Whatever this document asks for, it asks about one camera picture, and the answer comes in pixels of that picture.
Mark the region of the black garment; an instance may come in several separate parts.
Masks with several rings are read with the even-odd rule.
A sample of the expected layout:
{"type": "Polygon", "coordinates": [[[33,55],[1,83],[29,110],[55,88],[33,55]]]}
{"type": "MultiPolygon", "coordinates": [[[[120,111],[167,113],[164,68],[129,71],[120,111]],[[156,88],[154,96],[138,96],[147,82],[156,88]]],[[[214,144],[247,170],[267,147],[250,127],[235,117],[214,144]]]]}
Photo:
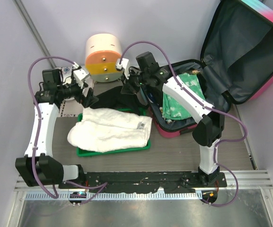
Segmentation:
{"type": "Polygon", "coordinates": [[[142,104],[137,95],[122,94],[122,86],[114,87],[97,96],[98,101],[91,105],[92,109],[118,107],[130,108],[134,114],[140,115],[140,108],[147,109],[149,106],[142,104]]]}

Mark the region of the white towel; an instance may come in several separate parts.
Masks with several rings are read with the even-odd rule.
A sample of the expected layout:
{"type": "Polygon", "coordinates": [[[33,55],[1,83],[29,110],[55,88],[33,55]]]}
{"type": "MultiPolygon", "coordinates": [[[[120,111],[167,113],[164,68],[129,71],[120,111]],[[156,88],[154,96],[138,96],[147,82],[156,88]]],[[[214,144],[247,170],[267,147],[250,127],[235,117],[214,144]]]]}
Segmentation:
{"type": "Polygon", "coordinates": [[[77,148],[106,153],[147,145],[152,118],[109,108],[85,108],[82,120],[69,131],[67,140],[77,148]]]}

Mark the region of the pink and teal children's suitcase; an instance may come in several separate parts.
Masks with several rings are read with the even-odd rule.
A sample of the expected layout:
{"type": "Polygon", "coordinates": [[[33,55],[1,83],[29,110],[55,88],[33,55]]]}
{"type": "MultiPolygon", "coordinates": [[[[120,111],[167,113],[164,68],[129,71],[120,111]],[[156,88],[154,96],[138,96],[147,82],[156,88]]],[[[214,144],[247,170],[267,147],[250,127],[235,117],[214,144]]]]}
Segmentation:
{"type": "Polygon", "coordinates": [[[273,10],[257,0],[223,0],[203,42],[200,58],[164,65],[171,76],[199,70],[205,100],[228,112],[273,83],[273,10]]]}

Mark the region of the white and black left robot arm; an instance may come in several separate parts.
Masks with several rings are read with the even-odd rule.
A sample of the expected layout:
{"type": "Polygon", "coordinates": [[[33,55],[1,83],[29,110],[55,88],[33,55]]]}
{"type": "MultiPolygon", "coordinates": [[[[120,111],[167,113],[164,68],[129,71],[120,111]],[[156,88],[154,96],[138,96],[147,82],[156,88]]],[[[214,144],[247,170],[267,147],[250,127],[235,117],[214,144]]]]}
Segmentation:
{"type": "Polygon", "coordinates": [[[93,89],[86,82],[90,73],[84,67],[72,69],[65,77],[61,69],[43,70],[41,88],[35,94],[38,105],[29,145],[25,154],[15,161],[15,167],[29,187],[63,184],[65,181],[76,189],[85,185],[86,178],[81,165],[62,165],[53,158],[52,141],[56,119],[61,104],[74,99],[84,108],[98,101],[93,89]]]}

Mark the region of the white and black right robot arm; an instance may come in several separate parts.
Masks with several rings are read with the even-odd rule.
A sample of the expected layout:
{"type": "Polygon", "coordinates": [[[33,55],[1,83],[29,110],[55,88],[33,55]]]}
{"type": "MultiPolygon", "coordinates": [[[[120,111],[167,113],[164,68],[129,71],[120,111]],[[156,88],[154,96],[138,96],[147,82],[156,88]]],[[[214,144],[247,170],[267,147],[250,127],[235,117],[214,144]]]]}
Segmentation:
{"type": "Polygon", "coordinates": [[[208,187],[216,182],[220,173],[217,164],[217,143],[224,129],[224,117],[214,106],[193,92],[173,70],[171,64],[160,67],[153,54],[145,52],[137,56],[139,68],[130,65],[128,59],[119,58],[115,68],[122,72],[123,94],[136,94],[140,87],[158,88],[175,99],[196,122],[193,139],[200,148],[198,180],[195,184],[208,187]]]}

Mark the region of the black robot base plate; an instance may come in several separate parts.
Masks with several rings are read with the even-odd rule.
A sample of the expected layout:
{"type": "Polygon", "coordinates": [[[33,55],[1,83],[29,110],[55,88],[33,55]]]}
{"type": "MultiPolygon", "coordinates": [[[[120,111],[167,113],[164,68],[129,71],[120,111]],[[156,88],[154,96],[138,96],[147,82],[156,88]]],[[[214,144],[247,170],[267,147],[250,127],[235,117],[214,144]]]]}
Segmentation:
{"type": "Polygon", "coordinates": [[[225,188],[227,182],[223,172],[212,179],[191,171],[168,172],[87,172],[81,182],[83,186],[94,187],[107,183],[103,193],[148,194],[163,188],[166,194],[194,192],[196,188],[225,188]]]}

